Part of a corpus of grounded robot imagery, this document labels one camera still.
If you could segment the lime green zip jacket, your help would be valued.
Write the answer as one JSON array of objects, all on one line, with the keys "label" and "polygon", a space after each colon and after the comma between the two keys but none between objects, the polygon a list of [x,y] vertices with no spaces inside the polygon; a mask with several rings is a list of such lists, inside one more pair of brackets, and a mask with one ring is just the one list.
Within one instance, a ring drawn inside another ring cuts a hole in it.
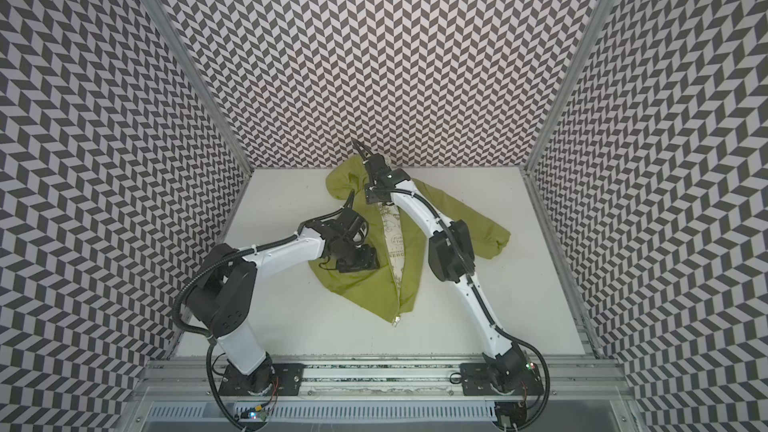
[{"label": "lime green zip jacket", "polygon": [[[327,290],[386,322],[396,324],[402,314],[412,311],[415,306],[427,238],[414,220],[399,208],[368,205],[363,191],[367,181],[362,159],[352,156],[328,174],[326,188],[339,200],[345,200],[351,191],[355,193],[353,210],[369,224],[365,243],[375,248],[379,267],[341,273],[333,269],[333,260],[318,259],[309,265]],[[507,246],[510,232],[497,222],[428,183],[416,180],[415,185],[438,211],[468,225],[477,256],[492,259]]]}]

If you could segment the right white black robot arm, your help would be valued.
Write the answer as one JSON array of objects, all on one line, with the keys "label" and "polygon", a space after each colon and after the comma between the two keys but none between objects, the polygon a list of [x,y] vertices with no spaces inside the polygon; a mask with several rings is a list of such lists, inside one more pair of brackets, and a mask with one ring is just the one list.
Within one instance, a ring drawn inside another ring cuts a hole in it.
[{"label": "right white black robot arm", "polygon": [[476,276],[468,225],[439,212],[414,180],[405,171],[389,167],[382,155],[357,139],[352,145],[368,176],[366,203],[397,206],[424,233],[430,270],[437,280],[456,291],[472,318],[492,390],[501,395],[548,395],[550,377],[543,356],[533,345],[507,333],[487,302]]}]

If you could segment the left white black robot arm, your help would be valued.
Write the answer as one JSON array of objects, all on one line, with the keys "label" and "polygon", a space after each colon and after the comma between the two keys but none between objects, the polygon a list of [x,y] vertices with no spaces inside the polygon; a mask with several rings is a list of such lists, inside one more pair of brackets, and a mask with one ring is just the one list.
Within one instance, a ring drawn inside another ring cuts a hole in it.
[{"label": "left white black robot arm", "polygon": [[287,238],[241,249],[214,247],[174,299],[174,325],[220,347],[250,394],[264,394],[274,383],[271,358],[248,321],[259,280],[317,259],[332,262],[340,273],[379,267],[376,249],[365,243],[369,224],[353,210],[354,198],[351,191],[340,209],[302,222]]}]

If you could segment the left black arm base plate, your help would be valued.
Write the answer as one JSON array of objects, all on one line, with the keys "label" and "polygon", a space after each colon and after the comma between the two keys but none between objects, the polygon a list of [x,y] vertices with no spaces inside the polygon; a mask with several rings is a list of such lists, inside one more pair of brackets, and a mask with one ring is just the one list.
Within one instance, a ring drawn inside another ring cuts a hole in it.
[{"label": "left black arm base plate", "polygon": [[302,363],[262,363],[250,375],[242,374],[233,365],[224,369],[218,392],[225,397],[297,396],[303,381]]}]

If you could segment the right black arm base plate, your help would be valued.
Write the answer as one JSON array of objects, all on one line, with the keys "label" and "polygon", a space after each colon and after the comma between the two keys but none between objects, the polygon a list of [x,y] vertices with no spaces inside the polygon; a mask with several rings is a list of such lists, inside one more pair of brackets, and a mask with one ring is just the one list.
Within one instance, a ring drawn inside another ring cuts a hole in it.
[{"label": "right black arm base plate", "polygon": [[536,397],[541,396],[545,390],[545,382],[534,363],[504,372],[486,363],[462,363],[455,379],[459,381],[465,396]]}]

